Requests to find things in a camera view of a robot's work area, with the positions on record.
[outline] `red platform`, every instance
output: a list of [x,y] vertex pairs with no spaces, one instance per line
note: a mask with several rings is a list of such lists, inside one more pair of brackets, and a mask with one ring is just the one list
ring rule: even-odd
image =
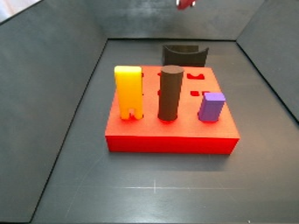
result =
[[238,131],[226,103],[217,122],[201,122],[197,118],[201,92],[220,92],[210,68],[184,68],[177,119],[173,122],[162,122],[157,118],[161,68],[158,66],[141,66],[141,68],[144,118],[120,119],[114,95],[105,131],[108,149],[126,152],[229,154],[238,141]]

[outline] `block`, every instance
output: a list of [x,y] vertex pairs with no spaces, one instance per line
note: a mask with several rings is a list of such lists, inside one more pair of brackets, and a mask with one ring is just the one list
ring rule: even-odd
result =
[[157,112],[157,117],[162,121],[173,121],[177,117],[181,84],[182,68],[180,66],[162,66]]
[[202,122],[216,122],[225,102],[222,93],[205,93],[200,104],[198,119]]
[[200,50],[197,45],[164,45],[162,65],[174,65],[180,67],[204,67],[208,52],[208,47]]
[[116,92],[118,114],[121,119],[129,118],[134,111],[134,119],[141,119],[142,112],[142,69],[140,66],[116,66]]
[[[202,95],[190,95],[190,91],[221,92],[210,68],[182,68],[177,118],[172,122],[164,122],[157,118],[161,67],[141,66],[141,69],[144,118],[141,120],[118,118],[116,92],[105,130],[109,151],[229,154],[238,141],[238,131],[228,104],[224,102],[217,122],[201,122],[197,113]],[[204,80],[186,79],[186,74],[204,74]]]

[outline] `purple block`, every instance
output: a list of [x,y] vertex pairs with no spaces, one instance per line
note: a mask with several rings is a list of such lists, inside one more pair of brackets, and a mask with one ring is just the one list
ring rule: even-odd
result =
[[216,122],[225,102],[222,93],[205,93],[200,103],[198,119],[202,122]]

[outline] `black cylinder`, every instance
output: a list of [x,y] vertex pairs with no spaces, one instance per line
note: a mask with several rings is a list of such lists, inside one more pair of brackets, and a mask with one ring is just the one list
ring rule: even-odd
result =
[[181,84],[182,68],[180,66],[162,66],[157,112],[157,117],[162,121],[173,121],[177,117]]

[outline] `yellow block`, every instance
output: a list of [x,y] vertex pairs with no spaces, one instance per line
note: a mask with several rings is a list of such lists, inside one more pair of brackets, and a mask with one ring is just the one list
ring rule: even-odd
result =
[[129,118],[129,110],[134,111],[134,119],[141,119],[142,111],[142,70],[140,66],[116,66],[116,94],[120,118]]

